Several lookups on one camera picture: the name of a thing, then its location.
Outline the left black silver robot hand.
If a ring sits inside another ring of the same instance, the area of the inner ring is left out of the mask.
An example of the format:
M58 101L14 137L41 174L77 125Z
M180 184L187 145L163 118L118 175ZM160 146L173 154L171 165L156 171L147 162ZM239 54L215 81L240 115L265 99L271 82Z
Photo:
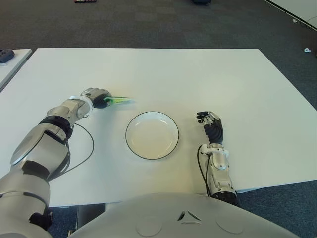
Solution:
M96 109L104 109L108 107L110 103L105 98L112 97L109 91L100 88L88 88L80 95L88 97Z

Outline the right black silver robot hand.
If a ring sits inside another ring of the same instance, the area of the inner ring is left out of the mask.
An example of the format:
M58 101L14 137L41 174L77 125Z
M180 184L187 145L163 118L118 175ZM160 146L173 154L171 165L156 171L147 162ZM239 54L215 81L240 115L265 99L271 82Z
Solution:
M198 112L196 118L203 125L209 144L223 143L223 127L218 115L211 111Z

